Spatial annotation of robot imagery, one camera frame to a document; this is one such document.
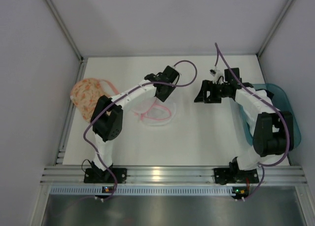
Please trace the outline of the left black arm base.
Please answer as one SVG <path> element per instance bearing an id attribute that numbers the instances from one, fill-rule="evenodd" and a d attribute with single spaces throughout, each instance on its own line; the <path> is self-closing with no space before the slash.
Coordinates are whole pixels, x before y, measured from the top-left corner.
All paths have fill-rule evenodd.
<path id="1" fill-rule="evenodd" d="M 117 179 L 117 183 L 124 183 L 127 177 L 127 169 L 126 168 L 110 168 L 112 173 L 115 175 Z M 84 183 L 89 184 L 101 184 L 101 183 L 115 183 L 115 179 L 111 173 L 106 171 L 102 171 L 98 168 L 87 168 L 85 170 Z"/>

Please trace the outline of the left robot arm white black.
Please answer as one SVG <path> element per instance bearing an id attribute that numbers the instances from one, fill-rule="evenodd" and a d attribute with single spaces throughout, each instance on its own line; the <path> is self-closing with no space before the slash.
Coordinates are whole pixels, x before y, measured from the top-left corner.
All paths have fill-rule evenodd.
<path id="1" fill-rule="evenodd" d="M 123 93 L 113 97 L 103 95 L 98 99 L 90 124 L 95 144 L 87 141 L 95 150 L 88 171 L 104 179 L 113 176 L 114 139 L 122 131 L 124 113 L 151 100 L 165 102 L 177 87 L 179 78 L 179 72 L 167 66 L 162 72 L 146 75 L 138 85 Z"/>

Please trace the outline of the white mesh laundry bag pink trim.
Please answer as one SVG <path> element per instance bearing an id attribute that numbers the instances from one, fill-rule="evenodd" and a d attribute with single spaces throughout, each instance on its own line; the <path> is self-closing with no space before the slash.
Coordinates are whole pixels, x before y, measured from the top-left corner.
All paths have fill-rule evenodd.
<path id="1" fill-rule="evenodd" d="M 158 98 L 152 97 L 134 106 L 131 111 L 144 125 L 164 126 L 175 117 L 177 105 L 172 99 L 162 102 Z"/>

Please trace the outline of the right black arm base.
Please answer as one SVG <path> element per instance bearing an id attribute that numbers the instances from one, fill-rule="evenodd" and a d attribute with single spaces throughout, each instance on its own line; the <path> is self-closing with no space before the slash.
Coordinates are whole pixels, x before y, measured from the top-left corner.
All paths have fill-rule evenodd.
<path id="1" fill-rule="evenodd" d="M 257 184 L 259 177 L 256 169 L 253 170 L 232 170 L 227 167 L 214 168 L 215 183 L 226 184 Z"/>

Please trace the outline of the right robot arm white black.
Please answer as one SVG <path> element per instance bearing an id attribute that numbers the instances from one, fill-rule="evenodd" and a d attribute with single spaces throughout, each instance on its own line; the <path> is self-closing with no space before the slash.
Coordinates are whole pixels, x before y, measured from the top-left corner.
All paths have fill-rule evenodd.
<path id="1" fill-rule="evenodd" d="M 250 147 L 235 157 L 239 170 L 252 170 L 273 156 L 283 156 L 295 147 L 294 117 L 288 109 L 274 105 L 276 94 L 243 82 L 238 68 L 210 70 L 212 80 L 203 80 L 195 103 L 221 103 L 233 99 L 241 108 Z"/>

